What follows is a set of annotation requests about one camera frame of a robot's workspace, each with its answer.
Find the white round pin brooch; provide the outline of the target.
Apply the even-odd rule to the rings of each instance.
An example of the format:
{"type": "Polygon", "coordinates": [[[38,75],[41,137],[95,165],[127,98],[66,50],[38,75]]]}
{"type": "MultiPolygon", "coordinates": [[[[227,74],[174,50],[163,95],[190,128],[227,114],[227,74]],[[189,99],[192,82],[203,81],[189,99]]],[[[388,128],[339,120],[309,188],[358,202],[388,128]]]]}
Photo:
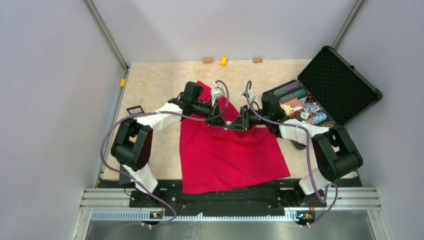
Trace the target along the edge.
{"type": "Polygon", "coordinates": [[[231,121],[226,121],[225,122],[225,130],[228,130],[229,129],[229,127],[232,125],[232,122],[231,121]]]}

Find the red t-shirt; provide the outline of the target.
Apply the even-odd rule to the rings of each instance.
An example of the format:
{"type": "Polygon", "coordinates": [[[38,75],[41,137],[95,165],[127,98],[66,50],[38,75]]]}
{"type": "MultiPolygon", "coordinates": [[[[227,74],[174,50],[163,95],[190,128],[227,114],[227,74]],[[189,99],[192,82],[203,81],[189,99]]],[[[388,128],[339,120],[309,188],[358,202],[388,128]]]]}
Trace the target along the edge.
{"type": "Polygon", "coordinates": [[[235,131],[184,119],[179,154],[185,194],[232,190],[291,175],[277,138],[264,127],[235,131]]]}

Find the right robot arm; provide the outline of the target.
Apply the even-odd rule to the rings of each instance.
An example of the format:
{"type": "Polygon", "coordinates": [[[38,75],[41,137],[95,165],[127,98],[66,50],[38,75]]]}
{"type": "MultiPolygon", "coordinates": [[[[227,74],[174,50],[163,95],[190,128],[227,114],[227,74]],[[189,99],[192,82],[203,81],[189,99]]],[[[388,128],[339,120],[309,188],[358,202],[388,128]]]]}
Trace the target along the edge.
{"type": "Polygon", "coordinates": [[[254,99],[251,93],[249,89],[242,93],[247,103],[239,114],[242,130],[265,125],[277,138],[293,140],[306,146],[308,174],[298,182],[299,189],[293,192],[293,200],[297,205],[307,206],[314,195],[320,201],[325,200],[326,195],[320,195],[320,189],[328,189],[336,180],[363,165],[363,158],[344,126],[317,126],[289,117],[273,94],[264,95],[263,108],[256,110],[252,106],[254,99]]]}

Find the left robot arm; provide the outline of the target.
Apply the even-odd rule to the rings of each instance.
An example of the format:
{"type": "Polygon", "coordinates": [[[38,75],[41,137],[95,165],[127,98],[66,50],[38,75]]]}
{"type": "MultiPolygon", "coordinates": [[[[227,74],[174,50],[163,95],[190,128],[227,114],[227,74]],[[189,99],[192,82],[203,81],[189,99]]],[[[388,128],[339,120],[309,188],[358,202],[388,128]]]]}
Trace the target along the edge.
{"type": "Polygon", "coordinates": [[[189,81],[183,92],[167,101],[154,112],[131,114],[117,122],[118,130],[111,144],[110,154],[126,169],[136,189],[142,192],[141,200],[149,207],[160,202],[160,193],[155,190],[157,179],[149,166],[153,136],[168,126],[193,120],[207,125],[214,121],[225,127],[222,115],[229,103],[220,108],[219,98],[229,98],[229,89],[222,80],[216,80],[210,90],[210,101],[201,100],[204,88],[201,84],[189,81]]]}

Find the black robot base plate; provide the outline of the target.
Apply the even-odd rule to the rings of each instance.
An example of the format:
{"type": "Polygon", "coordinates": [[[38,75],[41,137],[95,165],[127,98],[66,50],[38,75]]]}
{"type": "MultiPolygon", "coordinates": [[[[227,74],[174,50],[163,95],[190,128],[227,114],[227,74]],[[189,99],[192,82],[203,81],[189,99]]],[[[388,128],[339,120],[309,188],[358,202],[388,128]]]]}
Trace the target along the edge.
{"type": "Polygon", "coordinates": [[[125,193],[131,208],[158,208],[159,217],[283,216],[288,207],[325,207],[314,194],[304,195],[298,181],[277,179],[233,190],[188,194],[183,193],[180,180],[159,180],[153,196],[139,190],[125,193]]]}

